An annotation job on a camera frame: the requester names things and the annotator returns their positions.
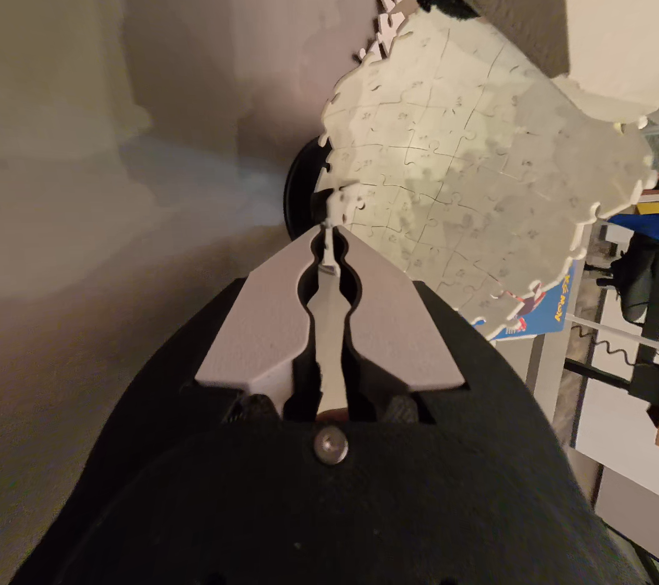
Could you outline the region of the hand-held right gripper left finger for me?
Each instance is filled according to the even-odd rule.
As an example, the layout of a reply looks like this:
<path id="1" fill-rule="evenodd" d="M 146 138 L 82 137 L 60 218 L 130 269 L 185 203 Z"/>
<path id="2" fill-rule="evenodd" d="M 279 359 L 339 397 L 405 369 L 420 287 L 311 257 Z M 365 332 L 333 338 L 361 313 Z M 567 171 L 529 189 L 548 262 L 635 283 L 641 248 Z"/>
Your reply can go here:
<path id="1" fill-rule="evenodd" d="M 316 416 L 322 377 L 309 301 L 318 291 L 324 230 L 313 227 L 253 270 L 195 380 L 264 395 L 280 416 Z"/>

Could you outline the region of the blue puzzle box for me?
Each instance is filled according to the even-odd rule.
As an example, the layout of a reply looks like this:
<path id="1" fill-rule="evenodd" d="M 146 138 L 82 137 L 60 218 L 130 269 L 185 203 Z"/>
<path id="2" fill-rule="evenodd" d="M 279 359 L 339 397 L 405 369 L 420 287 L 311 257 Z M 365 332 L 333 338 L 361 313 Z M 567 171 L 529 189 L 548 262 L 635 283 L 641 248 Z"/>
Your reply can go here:
<path id="1" fill-rule="evenodd" d="M 575 269 L 576 263 L 572 263 L 561 282 L 545 292 L 540 292 L 540 287 L 536 286 L 533 296 L 521 301 L 522 305 L 513 317 L 513 325 L 503 328 L 490 341 L 523 339 L 561 331 L 564 326 Z"/>

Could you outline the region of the black ball stand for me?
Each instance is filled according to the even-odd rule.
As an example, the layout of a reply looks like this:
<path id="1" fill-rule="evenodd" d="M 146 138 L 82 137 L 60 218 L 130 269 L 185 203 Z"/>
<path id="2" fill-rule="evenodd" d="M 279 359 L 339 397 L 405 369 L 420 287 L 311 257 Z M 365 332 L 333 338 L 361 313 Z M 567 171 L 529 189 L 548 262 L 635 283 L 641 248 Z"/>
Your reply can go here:
<path id="1" fill-rule="evenodd" d="M 284 186 L 284 221 L 289 238 L 298 239 L 327 216 L 326 200 L 331 190 L 318 192 L 320 175 L 328 172 L 331 142 L 320 145 L 319 138 L 309 141 L 293 159 Z"/>

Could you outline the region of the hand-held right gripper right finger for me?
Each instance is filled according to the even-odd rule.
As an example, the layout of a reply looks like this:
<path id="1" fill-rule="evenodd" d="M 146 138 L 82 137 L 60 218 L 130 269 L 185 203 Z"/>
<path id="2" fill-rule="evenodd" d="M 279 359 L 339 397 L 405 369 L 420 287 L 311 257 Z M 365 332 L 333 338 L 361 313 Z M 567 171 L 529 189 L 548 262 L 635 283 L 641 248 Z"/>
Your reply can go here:
<path id="1" fill-rule="evenodd" d="M 396 397 L 466 385 L 414 282 L 343 227 L 334 228 L 344 320 L 342 374 L 350 420 L 381 420 Z"/>

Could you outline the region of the white puzzle piece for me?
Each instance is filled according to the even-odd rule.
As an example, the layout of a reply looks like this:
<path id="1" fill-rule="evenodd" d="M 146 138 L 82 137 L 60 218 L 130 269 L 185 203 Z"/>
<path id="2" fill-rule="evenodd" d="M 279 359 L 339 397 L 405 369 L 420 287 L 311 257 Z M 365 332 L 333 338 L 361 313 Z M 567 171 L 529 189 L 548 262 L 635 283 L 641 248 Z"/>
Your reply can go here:
<path id="1" fill-rule="evenodd" d="M 319 268 L 324 273 L 340 277 L 341 269 L 334 255 L 334 228 L 350 225 L 356 211 L 364 206 L 364 188 L 360 183 L 331 190 L 325 203 L 326 217 L 322 224 L 324 247 Z"/>

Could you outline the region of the partly built puzzle ball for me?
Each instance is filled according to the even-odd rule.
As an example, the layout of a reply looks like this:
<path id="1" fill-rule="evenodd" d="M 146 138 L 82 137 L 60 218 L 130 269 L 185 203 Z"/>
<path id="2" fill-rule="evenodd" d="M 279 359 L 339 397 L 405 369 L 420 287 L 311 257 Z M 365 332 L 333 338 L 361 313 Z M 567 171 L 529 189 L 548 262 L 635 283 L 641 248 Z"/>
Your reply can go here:
<path id="1" fill-rule="evenodd" d="M 656 181 L 642 123 L 584 114 L 482 16 L 419 7 L 384 47 L 325 106 L 319 187 L 363 185 L 347 229 L 490 339 Z"/>

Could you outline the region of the black office chair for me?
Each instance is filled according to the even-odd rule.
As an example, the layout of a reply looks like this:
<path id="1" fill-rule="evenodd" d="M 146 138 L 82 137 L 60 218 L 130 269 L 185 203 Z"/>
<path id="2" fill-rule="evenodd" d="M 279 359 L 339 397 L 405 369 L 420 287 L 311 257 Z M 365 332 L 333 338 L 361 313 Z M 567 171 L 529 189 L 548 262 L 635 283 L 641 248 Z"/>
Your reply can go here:
<path id="1" fill-rule="evenodd" d="M 657 272 L 658 241 L 633 233 L 627 251 L 611 263 L 609 276 L 598 278 L 597 285 L 613 287 L 620 300 L 623 319 L 639 325 L 647 310 Z"/>

